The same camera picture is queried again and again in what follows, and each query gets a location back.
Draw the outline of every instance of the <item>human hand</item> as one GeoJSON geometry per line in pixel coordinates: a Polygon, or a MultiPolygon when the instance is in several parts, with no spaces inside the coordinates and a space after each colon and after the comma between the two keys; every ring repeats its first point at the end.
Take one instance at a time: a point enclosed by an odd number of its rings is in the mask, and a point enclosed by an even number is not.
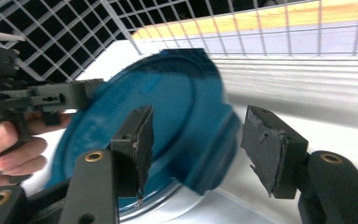
{"type": "MultiPolygon", "coordinates": [[[[48,133],[66,128],[71,120],[70,114],[61,114],[61,125],[46,126],[40,114],[33,114],[28,118],[31,135],[48,133]]],[[[7,121],[0,123],[0,153],[13,146],[18,140],[18,134],[13,124],[7,121]]],[[[0,186],[8,185],[8,175],[28,175],[43,169],[46,158],[41,153],[47,147],[45,139],[32,137],[19,148],[0,156],[0,186]]]]}

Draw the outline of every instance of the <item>blue plate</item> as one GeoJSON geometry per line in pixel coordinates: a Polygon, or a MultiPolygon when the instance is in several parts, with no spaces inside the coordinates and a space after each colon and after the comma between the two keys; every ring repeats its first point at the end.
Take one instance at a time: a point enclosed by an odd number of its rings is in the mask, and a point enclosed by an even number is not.
{"type": "MultiPolygon", "coordinates": [[[[47,187],[70,177],[76,157],[106,148],[128,114],[154,107],[153,163],[145,199],[177,179],[203,194],[222,181],[237,149],[240,121],[223,101],[222,81],[202,49],[163,50],[104,83],[62,137],[47,187]]],[[[121,211],[134,199],[120,199],[121,211]]]]}

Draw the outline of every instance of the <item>white wire rack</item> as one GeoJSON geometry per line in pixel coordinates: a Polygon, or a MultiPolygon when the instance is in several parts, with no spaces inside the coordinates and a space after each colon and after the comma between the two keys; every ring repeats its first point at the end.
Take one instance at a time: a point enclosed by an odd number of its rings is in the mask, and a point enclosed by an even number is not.
{"type": "Polygon", "coordinates": [[[0,32],[27,37],[0,45],[21,52],[23,75],[55,81],[76,78],[119,39],[129,40],[139,54],[153,45],[226,56],[358,56],[358,0],[266,5],[271,3],[0,1],[0,32]]]}

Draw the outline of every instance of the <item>wire grid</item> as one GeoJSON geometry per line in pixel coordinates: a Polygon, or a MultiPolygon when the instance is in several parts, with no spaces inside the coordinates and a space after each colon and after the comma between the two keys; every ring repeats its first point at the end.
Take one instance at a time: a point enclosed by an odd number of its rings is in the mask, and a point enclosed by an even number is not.
{"type": "Polygon", "coordinates": [[[139,54],[145,53],[144,45],[153,45],[202,48],[211,55],[358,56],[358,17],[324,23],[325,2],[317,1],[315,24],[295,26],[289,7],[305,2],[282,0],[275,7],[284,8],[284,26],[266,28],[266,0],[0,1],[0,32],[27,37],[25,42],[1,42],[0,46],[21,53],[20,77],[55,82],[73,80],[112,42],[122,39],[129,40],[139,54]],[[256,29],[241,29],[246,23],[239,19],[243,11],[255,14],[256,29]],[[233,23],[230,32],[219,23],[225,16],[233,23]],[[205,18],[213,32],[203,32],[205,18]],[[187,30],[189,22],[195,33],[187,30]]]}

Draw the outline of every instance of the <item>yellow stripe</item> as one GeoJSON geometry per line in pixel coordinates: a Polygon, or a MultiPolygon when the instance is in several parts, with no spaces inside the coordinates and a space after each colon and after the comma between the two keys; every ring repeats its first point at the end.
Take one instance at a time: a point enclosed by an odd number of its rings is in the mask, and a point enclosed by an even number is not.
{"type": "MultiPolygon", "coordinates": [[[[322,23],[357,21],[358,0],[323,0],[322,23]]],[[[319,1],[294,4],[287,7],[291,26],[312,25],[319,23],[319,1]]],[[[278,28],[286,26],[285,7],[264,8],[258,11],[263,28],[278,28]]],[[[240,30],[258,29],[255,11],[236,13],[235,19],[240,30]]],[[[233,15],[216,16],[214,21],[219,32],[236,31],[233,15]]],[[[212,18],[198,19],[200,31],[203,34],[216,33],[212,18]]],[[[194,21],[170,22],[154,26],[146,26],[132,35],[135,39],[161,38],[185,35],[199,35],[200,31],[194,21]]]]}

